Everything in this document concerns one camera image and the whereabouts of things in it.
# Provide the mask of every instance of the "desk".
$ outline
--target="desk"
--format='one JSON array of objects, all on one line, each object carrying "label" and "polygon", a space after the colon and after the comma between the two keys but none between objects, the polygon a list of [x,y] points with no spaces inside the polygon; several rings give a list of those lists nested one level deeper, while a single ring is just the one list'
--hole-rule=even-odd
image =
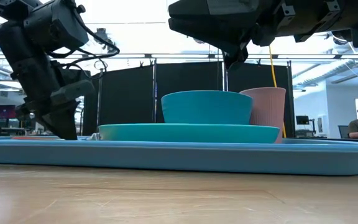
[{"label": "desk", "polygon": [[358,224],[358,176],[0,165],[0,223]]}]

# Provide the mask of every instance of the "teal plate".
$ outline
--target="teal plate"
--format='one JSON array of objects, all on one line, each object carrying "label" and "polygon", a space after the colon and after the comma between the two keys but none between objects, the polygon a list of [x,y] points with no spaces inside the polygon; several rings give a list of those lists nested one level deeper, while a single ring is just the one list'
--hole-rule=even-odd
[{"label": "teal plate", "polygon": [[109,124],[102,140],[148,142],[274,143],[280,129],[232,124]]}]

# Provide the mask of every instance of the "pink cup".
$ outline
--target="pink cup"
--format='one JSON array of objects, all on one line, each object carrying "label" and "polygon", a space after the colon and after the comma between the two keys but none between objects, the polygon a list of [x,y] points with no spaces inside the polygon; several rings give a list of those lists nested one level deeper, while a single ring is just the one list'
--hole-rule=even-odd
[{"label": "pink cup", "polygon": [[253,88],[240,92],[254,99],[249,124],[280,128],[275,141],[279,144],[283,141],[285,92],[284,88],[274,87]]}]

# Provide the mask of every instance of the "wooden table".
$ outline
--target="wooden table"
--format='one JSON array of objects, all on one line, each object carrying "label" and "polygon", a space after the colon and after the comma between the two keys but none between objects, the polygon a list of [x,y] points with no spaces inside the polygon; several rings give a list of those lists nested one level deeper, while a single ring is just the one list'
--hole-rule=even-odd
[{"label": "wooden table", "polygon": [[0,223],[358,224],[358,176],[0,165]]}]

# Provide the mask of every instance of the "chair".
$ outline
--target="chair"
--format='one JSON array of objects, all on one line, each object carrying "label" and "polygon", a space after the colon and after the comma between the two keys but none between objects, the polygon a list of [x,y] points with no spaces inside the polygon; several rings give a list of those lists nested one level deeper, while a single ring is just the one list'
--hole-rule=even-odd
[{"label": "chair", "polygon": [[339,134],[341,135],[341,139],[349,138],[349,126],[348,125],[338,125]]}]

